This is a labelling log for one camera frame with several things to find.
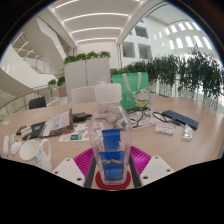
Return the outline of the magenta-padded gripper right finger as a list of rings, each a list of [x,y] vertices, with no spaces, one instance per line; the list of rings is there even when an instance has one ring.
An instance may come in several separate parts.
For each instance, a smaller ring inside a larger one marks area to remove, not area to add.
[[[174,173],[174,170],[160,156],[150,156],[134,146],[130,149],[129,165],[135,188],[148,185]]]

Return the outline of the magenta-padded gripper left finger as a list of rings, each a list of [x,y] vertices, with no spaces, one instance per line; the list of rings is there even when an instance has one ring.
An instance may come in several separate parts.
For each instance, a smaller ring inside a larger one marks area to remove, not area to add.
[[[75,158],[65,158],[52,173],[84,188],[93,183],[96,161],[91,148]]]

